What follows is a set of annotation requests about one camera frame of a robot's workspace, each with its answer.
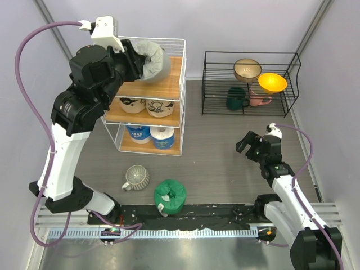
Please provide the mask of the grey paper towel roll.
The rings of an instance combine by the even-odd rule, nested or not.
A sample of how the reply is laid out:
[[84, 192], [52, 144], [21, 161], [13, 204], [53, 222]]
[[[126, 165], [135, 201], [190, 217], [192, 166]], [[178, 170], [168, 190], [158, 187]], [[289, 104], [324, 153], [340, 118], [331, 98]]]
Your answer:
[[170, 74], [170, 57], [159, 44], [145, 40], [137, 42], [134, 49], [139, 55], [145, 56], [140, 81], [158, 83]]

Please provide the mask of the brown paper roll with cartoon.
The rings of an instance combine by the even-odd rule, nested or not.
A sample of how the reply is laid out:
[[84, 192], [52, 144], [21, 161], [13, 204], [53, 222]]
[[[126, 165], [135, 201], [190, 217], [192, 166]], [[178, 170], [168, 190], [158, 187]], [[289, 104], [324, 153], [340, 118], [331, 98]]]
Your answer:
[[164, 100], [146, 100], [147, 112], [156, 118], [164, 118], [173, 113], [174, 102]]

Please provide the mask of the blue white plastic-wrapped roll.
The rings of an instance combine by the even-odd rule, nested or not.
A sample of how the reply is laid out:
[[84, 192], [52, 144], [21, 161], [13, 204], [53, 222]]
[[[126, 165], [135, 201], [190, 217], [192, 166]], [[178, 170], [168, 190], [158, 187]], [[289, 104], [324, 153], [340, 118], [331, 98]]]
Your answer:
[[149, 126], [127, 125], [127, 131], [136, 144], [143, 145], [151, 141]]

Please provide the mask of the white roll blue wrapper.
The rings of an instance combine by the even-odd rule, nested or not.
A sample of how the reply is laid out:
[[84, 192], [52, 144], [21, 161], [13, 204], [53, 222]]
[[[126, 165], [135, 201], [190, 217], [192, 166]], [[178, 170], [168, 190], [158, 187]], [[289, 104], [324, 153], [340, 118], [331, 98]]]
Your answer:
[[150, 134], [155, 148], [166, 150], [175, 143], [175, 129], [166, 127], [150, 127]]

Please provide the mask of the green paper roll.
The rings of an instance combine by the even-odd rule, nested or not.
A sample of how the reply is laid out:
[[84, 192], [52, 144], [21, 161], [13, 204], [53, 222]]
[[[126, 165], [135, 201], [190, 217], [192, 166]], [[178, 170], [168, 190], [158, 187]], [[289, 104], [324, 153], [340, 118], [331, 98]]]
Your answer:
[[174, 180], [162, 181], [154, 190], [154, 202], [163, 217], [178, 214], [186, 201], [187, 191], [183, 184]]

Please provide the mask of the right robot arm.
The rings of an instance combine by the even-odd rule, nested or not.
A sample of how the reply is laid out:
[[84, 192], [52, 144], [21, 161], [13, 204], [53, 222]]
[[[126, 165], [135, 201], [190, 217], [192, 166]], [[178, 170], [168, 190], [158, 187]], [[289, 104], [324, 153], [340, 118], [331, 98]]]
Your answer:
[[280, 129], [271, 124], [267, 131], [264, 136], [249, 131], [236, 143], [238, 153], [249, 147], [246, 157], [259, 163], [262, 177], [274, 191], [257, 197], [256, 219], [275, 225], [290, 248], [294, 269], [344, 269], [341, 232], [317, 214], [291, 166], [282, 160]]

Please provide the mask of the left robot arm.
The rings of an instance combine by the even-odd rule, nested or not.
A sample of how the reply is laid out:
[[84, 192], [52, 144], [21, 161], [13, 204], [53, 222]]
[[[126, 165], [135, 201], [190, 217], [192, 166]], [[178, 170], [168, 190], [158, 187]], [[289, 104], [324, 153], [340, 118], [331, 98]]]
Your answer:
[[90, 45], [70, 59], [71, 85], [53, 103], [51, 136], [46, 164], [51, 166], [44, 192], [42, 180], [29, 184], [36, 196], [45, 197], [53, 214], [86, 209], [98, 213], [107, 224], [116, 223], [120, 204], [110, 195], [98, 192], [75, 176], [82, 148], [96, 121], [109, 110], [119, 88], [143, 75], [145, 57], [138, 54], [129, 39], [122, 39], [124, 51], [114, 46]]

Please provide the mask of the pink mug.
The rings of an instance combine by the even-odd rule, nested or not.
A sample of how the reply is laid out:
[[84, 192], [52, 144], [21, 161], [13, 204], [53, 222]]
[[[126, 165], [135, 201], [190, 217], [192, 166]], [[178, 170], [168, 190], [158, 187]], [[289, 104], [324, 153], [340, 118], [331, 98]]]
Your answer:
[[260, 85], [253, 83], [249, 90], [250, 106], [257, 107], [270, 104], [272, 97], [265, 95]]

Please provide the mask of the dark green mug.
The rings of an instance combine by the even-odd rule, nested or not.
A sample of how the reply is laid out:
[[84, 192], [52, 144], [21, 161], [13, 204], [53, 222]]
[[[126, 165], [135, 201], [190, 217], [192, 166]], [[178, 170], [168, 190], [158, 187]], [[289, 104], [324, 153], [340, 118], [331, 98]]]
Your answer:
[[250, 106], [247, 92], [241, 87], [231, 87], [227, 92], [226, 107], [229, 110], [240, 110]]

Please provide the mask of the yellow bowl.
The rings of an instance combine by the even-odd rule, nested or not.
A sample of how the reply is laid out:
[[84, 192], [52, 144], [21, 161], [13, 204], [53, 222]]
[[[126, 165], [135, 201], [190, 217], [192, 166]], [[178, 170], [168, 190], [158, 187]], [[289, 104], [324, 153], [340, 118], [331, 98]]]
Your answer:
[[265, 93], [282, 92], [287, 88], [287, 80], [276, 73], [264, 73], [259, 76], [258, 83]]

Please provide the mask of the brown glass bowl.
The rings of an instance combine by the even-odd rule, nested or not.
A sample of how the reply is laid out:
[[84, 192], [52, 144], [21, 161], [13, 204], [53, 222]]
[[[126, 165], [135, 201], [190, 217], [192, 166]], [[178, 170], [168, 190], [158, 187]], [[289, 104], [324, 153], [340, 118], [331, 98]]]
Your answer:
[[262, 67], [253, 59], [242, 58], [234, 63], [233, 73], [239, 82], [252, 83], [256, 81], [262, 73]]

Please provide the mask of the grey ribbed mug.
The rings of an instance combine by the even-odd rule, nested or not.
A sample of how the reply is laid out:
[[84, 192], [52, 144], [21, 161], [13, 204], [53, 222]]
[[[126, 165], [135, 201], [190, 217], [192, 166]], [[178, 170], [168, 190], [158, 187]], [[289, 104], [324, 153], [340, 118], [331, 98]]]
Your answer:
[[150, 183], [150, 174], [146, 168], [141, 165], [131, 166], [125, 174], [125, 184], [121, 189], [124, 191], [129, 190], [142, 190]]

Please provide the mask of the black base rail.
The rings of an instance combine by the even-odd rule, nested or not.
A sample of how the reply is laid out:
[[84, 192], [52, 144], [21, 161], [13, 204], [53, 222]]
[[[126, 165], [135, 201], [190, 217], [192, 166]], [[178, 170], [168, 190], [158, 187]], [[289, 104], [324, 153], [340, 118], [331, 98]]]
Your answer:
[[271, 223], [247, 204], [186, 204], [179, 213], [167, 217], [155, 205], [122, 205], [115, 223], [119, 222], [126, 226], [142, 223], [143, 230], [153, 231], [243, 230], [252, 224]]

